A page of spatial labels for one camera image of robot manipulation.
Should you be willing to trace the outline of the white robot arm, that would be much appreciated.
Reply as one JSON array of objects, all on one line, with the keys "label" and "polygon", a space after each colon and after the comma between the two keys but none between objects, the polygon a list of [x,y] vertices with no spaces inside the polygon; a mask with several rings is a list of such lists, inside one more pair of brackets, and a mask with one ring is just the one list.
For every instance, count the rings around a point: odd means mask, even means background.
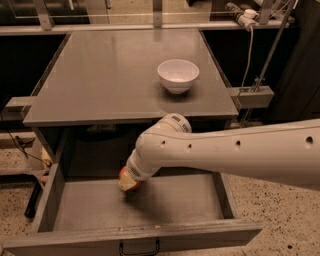
[{"label": "white robot arm", "polygon": [[140,134],[119,174],[129,191],[162,167],[187,167],[294,186],[320,182],[320,121],[194,133],[168,114]]}]

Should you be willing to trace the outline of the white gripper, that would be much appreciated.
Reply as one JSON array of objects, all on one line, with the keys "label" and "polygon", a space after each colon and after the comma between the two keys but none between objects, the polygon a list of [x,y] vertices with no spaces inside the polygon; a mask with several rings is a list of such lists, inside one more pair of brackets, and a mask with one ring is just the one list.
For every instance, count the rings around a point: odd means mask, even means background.
[{"label": "white gripper", "polygon": [[158,166],[153,166],[142,160],[136,149],[127,159],[126,167],[130,174],[124,173],[119,178],[119,187],[123,191],[132,190],[137,185],[136,180],[145,181],[159,171]]}]

